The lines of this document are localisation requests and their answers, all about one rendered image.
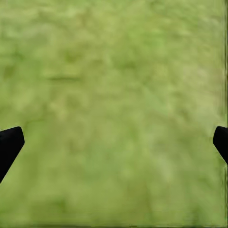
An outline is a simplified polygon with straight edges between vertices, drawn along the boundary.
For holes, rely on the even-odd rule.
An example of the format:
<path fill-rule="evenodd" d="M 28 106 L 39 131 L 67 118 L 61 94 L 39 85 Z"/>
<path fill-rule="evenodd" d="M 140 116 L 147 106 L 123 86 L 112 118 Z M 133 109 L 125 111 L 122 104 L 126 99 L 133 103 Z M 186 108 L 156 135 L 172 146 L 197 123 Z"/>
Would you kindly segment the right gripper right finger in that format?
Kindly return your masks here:
<path fill-rule="evenodd" d="M 228 165 L 228 128 L 217 126 L 213 143 Z"/>

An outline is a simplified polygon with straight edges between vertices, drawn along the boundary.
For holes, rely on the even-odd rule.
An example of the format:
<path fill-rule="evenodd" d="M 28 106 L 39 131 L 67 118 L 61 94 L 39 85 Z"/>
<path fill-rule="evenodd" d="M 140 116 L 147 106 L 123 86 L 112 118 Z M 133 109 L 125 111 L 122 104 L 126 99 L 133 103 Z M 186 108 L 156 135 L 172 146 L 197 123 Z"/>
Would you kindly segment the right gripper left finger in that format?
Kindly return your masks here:
<path fill-rule="evenodd" d="M 21 127 L 0 132 L 0 183 L 25 144 Z"/>

